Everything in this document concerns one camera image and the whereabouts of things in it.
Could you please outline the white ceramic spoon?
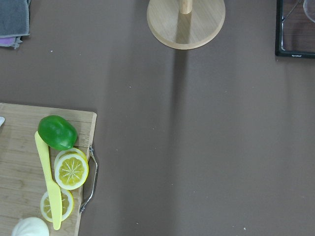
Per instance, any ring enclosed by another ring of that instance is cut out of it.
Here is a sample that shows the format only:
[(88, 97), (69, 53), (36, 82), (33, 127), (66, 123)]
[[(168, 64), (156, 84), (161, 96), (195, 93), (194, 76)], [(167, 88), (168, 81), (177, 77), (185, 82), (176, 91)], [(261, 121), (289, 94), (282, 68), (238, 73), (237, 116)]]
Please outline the white ceramic spoon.
[(4, 121), (5, 121), (5, 118), (4, 117), (0, 117), (0, 126), (3, 125)]

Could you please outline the wooden cup tree stand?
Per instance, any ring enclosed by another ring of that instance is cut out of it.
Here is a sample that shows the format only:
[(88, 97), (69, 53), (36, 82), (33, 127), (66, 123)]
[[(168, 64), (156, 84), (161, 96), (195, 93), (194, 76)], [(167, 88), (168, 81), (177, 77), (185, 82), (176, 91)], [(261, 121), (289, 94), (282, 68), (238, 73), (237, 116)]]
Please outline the wooden cup tree stand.
[(180, 50), (195, 49), (213, 40), (224, 20), (222, 0), (151, 0), (147, 8), (153, 36)]

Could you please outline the upper lemon slice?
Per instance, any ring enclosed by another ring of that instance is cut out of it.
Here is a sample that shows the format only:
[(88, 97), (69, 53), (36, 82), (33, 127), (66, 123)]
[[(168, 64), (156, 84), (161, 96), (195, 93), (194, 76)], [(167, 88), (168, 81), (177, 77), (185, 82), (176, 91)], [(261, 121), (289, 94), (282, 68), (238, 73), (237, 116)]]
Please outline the upper lemon slice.
[(57, 184), (66, 190), (81, 187), (87, 180), (89, 165), (86, 155), (73, 147), (60, 151), (54, 161), (54, 175)]

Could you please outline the lemon slice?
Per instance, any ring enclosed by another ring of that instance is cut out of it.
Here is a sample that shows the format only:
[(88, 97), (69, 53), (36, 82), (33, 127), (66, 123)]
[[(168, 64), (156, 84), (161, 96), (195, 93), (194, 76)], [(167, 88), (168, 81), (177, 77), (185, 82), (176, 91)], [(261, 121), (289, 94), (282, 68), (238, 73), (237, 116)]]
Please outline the lemon slice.
[[(62, 197), (62, 207), (63, 207), (62, 221), (64, 221), (71, 215), (73, 211), (74, 199), (73, 199), (72, 193), (69, 190), (65, 190), (62, 188), (61, 188), (61, 197)], [(40, 200), (40, 211), (45, 220), (47, 220), (48, 222), (53, 222), (49, 196), (48, 196), (47, 191), (43, 194)]]
[(81, 187), (87, 180), (89, 165), (86, 155), (73, 147), (60, 151), (54, 161), (54, 175), (57, 184), (66, 190)]

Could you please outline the green toy lime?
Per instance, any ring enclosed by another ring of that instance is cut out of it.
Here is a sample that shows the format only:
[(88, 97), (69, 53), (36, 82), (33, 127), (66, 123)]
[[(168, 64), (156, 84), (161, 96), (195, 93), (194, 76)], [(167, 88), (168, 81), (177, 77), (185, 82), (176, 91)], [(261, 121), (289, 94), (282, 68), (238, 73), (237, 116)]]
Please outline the green toy lime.
[(77, 140), (74, 126), (58, 115), (42, 118), (37, 130), (42, 140), (56, 150), (71, 149)]

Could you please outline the lower lemon slice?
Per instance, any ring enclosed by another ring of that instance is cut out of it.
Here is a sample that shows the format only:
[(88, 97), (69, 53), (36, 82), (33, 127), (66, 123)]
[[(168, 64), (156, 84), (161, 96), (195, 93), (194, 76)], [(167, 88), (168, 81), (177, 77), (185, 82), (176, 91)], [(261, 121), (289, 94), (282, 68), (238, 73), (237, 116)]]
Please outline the lower lemon slice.
[[(69, 190), (65, 190), (62, 188), (61, 188), (61, 197), (62, 197), (62, 207), (63, 207), (62, 221), (64, 221), (71, 215), (73, 211), (74, 199), (73, 199), (72, 193)], [(47, 191), (43, 194), (40, 200), (40, 211), (45, 220), (47, 220), (48, 222), (53, 222), (49, 196), (48, 196)]]

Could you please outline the yellow plastic knife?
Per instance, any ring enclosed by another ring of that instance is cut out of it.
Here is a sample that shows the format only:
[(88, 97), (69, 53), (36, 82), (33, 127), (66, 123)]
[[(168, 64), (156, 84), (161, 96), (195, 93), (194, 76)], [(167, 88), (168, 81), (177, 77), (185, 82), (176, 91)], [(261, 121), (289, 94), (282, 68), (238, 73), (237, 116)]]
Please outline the yellow plastic knife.
[(61, 228), (63, 210), (61, 190), (58, 184), (52, 178), (48, 145), (42, 140), (37, 131), (35, 132), (34, 139), (46, 182), (46, 188), (51, 207), (53, 228), (55, 230), (59, 230)]

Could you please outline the bamboo cutting board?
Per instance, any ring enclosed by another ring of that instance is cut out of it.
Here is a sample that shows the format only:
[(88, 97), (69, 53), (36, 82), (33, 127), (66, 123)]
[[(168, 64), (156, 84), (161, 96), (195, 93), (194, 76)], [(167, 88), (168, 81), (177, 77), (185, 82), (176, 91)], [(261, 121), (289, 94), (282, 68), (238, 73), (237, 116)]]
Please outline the bamboo cutting board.
[(9, 236), (21, 219), (41, 218), (40, 200), (46, 184), (34, 134), (40, 120), (58, 115), (77, 130), (75, 147), (89, 154), (97, 114), (60, 108), (1, 103), (0, 234)]

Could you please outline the folded grey cloth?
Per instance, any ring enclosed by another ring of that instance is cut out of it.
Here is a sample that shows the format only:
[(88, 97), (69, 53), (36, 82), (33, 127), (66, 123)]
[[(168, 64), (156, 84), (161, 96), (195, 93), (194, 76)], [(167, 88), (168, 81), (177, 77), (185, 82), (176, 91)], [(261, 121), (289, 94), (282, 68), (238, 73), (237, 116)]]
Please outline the folded grey cloth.
[(0, 46), (19, 47), (30, 34), (30, 0), (0, 1)]

